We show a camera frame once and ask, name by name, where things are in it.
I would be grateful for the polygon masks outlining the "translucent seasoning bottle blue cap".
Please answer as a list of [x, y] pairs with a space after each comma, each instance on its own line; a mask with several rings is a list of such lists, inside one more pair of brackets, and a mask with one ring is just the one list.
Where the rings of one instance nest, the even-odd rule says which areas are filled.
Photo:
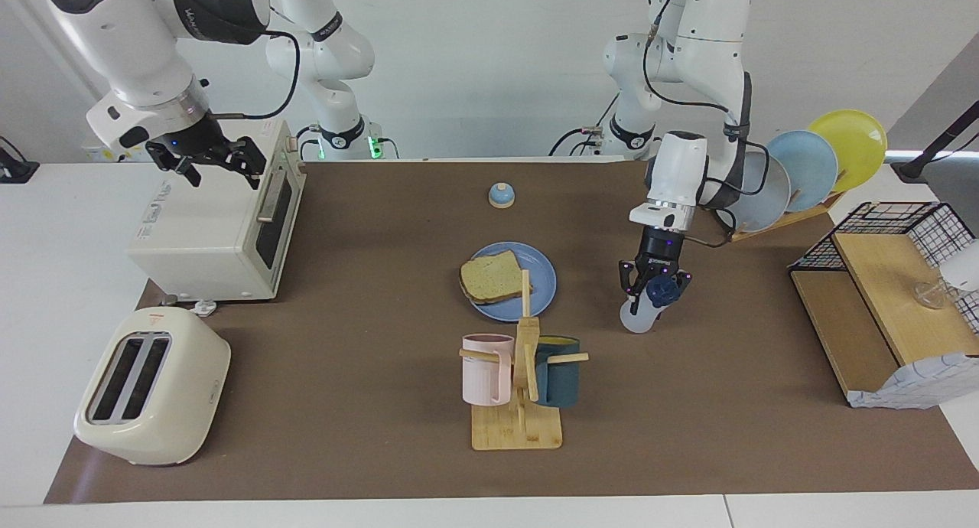
[[639, 313], [629, 314], [629, 302], [622, 304], [620, 318], [622, 325], [629, 332], [643, 334], [652, 329], [662, 312], [672, 305], [672, 291], [675, 290], [674, 277], [663, 276], [652, 279], [646, 285], [646, 293], [640, 299]]

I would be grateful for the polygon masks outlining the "light blue plate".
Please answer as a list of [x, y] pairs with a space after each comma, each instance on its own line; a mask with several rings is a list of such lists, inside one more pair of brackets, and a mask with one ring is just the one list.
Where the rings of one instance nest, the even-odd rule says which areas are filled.
[[787, 212], [810, 210], [829, 196], [838, 165], [832, 145], [815, 132], [794, 130], [768, 144], [770, 154], [784, 167], [791, 185]]

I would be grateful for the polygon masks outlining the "toasted bread slice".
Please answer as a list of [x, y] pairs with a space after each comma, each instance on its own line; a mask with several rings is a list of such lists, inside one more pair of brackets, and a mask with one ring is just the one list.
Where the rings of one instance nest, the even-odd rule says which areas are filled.
[[497, 304], [523, 295], [523, 273], [513, 250], [470, 259], [460, 267], [460, 286], [474, 304]]

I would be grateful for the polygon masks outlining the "white rounded object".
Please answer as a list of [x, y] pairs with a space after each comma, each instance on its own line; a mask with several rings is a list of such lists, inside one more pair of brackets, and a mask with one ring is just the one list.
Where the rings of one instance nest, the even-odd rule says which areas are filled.
[[979, 239], [958, 250], [939, 266], [942, 280], [962, 293], [979, 290]]

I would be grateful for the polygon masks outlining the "white patterned cloth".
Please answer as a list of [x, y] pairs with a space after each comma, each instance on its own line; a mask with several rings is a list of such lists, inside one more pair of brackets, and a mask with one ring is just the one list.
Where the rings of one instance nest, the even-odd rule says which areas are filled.
[[877, 391], [850, 389], [852, 407], [930, 409], [979, 391], [979, 356], [959, 351], [927, 357], [900, 367]]

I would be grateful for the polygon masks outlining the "white toaster oven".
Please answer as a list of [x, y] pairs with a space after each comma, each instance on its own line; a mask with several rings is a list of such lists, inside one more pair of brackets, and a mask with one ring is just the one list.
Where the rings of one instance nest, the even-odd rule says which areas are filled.
[[278, 293], [307, 176], [283, 118], [225, 120], [265, 156], [258, 187], [223, 168], [200, 166], [200, 185], [172, 174], [158, 187], [127, 256], [178, 301], [258, 301]]

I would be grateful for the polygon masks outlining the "pale grey plate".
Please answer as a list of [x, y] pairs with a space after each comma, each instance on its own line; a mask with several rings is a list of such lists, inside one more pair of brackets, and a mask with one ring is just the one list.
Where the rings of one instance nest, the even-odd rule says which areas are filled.
[[766, 158], [765, 152], [748, 151], [743, 166], [743, 189], [756, 194], [741, 194], [725, 210], [716, 210], [719, 221], [744, 233], [766, 230], [787, 210], [792, 194], [789, 176], [779, 159]]

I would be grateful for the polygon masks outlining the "wooden mug tree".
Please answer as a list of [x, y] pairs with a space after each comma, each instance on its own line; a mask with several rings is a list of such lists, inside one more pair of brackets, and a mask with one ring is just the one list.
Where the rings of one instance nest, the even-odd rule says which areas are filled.
[[[471, 445], [476, 451], [556, 450], [563, 443], [559, 407], [535, 403], [538, 387], [535, 377], [535, 352], [541, 337], [539, 319], [529, 313], [529, 271], [523, 270], [523, 315], [517, 325], [512, 357], [512, 398], [502, 406], [470, 406]], [[493, 361], [482, 351], [459, 350], [461, 358]], [[550, 357], [549, 364], [580, 362], [587, 355], [580, 351], [567, 356]]]

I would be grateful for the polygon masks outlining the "pink ribbed mug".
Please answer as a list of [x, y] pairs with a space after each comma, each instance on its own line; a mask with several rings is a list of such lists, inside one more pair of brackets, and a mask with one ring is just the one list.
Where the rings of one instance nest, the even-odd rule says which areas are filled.
[[482, 351], [494, 360], [462, 358], [464, 402], [473, 406], [507, 405], [512, 398], [512, 357], [514, 337], [499, 334], [471, 334], [463, 337], [462, 349]]

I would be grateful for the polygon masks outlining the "clear glass cup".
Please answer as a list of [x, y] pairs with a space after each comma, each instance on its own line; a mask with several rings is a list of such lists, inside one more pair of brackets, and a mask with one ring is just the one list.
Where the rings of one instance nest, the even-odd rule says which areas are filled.
[[951, 287], [944, 278], [939, 277], [934, 282], [916, 282], [913, 287], [913, 297], [917, 304], [926, 308], [940, 311], [954, 304], [958, 298], [958, 291]]

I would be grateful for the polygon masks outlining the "cream two-slot toaster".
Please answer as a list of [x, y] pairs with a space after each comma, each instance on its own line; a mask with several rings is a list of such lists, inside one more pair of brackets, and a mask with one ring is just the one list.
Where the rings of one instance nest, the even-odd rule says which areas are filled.
[[189, 461], [205, 443], [229, 343], [191, 311], [130, 313], [109, 340], [73, 419], [78, 440], [136, 465]]

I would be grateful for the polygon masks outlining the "wooden plate rack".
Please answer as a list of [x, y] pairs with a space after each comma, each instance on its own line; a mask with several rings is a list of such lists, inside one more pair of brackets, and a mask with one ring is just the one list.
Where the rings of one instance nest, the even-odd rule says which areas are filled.
[[843, 192], [829, 194], [829, 196], [826, 197], [825, 200], [817, 204], [817, 206], [809, 208], [808, 210], [802, 210], [798, 212], [785, 212], [782, 215], [782, 217], [780, 217], [779, 220], [776, 221], [776, 223], [770, 225], [768, 228], [765, 228], [763, 230], [749, 232], [745, 229], [740, 229], [737, 232], [735, 232], [734, 235], [732, 235], [731, 242], [743, 241], [745, 239], [756, 237], [762, 235], [763, 233], [772, 232], [776, 229], [780, 229], [792, 225], [794, 223], [802, 222], [804, 220], [811, 219], [813, 217], [820, 217], [822, 214], [828, 213], [830, 207], [832, 207], [833, 204], [835, 204], [836, 201], [843, 196], [843, 194], [844, 194]]

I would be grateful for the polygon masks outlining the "black stand base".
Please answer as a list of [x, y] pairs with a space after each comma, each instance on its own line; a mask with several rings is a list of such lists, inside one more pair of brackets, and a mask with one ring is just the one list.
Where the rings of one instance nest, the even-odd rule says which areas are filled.
[[0, 184], [25, 184], [40, 167], [37, 161], [29, 161], [21, 149], [0, 135]]

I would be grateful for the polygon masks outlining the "dark teal mug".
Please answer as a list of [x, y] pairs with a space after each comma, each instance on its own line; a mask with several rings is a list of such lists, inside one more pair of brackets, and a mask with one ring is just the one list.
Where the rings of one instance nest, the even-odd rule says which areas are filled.
[[572, 407], [578, 400], [580, 375], [577, 362], [549, 364], [550, 357], [580, 353], [575, 337], [542, 335], [535, 352], [535, 377], [538, 398], [535, 403], [548, 407]]

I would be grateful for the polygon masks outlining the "wooden two-level shelf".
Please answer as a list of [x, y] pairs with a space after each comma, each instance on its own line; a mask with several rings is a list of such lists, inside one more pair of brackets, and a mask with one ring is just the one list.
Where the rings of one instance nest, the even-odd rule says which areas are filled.
[[832, 243], [846, 272], [790, 276], [845, 399], [849, 391], [877, 391], [922, 358], [979, 356], [979, 321], [966, 316], [967, 295], [940, 311], [917, 304], [916, 282], [941, 276], [908, 237], [837, 233]]

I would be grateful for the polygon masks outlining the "brown table mat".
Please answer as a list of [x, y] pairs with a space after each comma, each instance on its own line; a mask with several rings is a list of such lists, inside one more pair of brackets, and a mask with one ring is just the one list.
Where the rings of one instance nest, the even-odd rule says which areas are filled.
[[[644, 335], [623, 329], [619, 260], [641, 230], [641, 163], [311, 163], [277, 298], [218, 308], [230, 343], [216, 420], [192, 461], [140, 468], [74, 441], [46, 500], [405, 499], [909, 492], [979, 487], [941, 410], [847, 406], [787, 267], [818, 217], [719, 249]], [[513, 206], [490, 206], [497, 182]], [[474, 451], [458, 270], [487, 243], [558, 274], [543, 333], [590, 360], [552, 451]]]

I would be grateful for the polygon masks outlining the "blue round plate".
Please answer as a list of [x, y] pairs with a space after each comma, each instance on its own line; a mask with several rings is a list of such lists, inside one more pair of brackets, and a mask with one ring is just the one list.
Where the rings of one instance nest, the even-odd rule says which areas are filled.
[[[529, 270], [529, 283], [531, 283], [531, 311], [532, 315], [539, 316], [551, 305], [558, 287], [558, 278], [554, 266], [548, 257], [527, 243], [515, 241], [503, 241], [490, 243], [478, 252], [474, 253], [470, 259], [477, 257], [499, 255], [504, 250], [512, 250], [516, 256], [521, 269]], [[474, 308], [483, 313], [487, 318], [501, 322], [517, 322], [521, 318], [523, 311], [521, 298], [508, 298], [497, 304], [480, 305], [470, 301]]]

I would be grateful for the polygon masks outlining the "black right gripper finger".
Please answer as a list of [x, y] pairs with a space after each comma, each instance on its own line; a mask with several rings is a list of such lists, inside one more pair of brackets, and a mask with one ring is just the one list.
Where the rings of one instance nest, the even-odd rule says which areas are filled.
[[165, 147], [145, 147], [148, 155], [158, 169], [182, 175], [192, 187], [200, 186], [200, 173], [191, 159], [176, 156]]
[[258, 190], [260, 179], [267, 165], [267, 158], [262, 154], [260, 148], [252, 137], [243, 136], [238, 140], [228, 141], [225, 144], [227, 155], [223, 161], [223, 167], [231, 172], [245, 177], [248, 186], [253, 190]]

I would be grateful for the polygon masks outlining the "yellow plate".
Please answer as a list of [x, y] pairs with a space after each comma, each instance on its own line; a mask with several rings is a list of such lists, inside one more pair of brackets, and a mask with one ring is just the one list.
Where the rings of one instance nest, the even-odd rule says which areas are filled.
[[837, 158], [837, 176], [832, 194], [859, 187], [877, 174], [887, 152], [884, 127], [866, 112], [837, 109], [822, 114], [807, 130], [828, 141]]

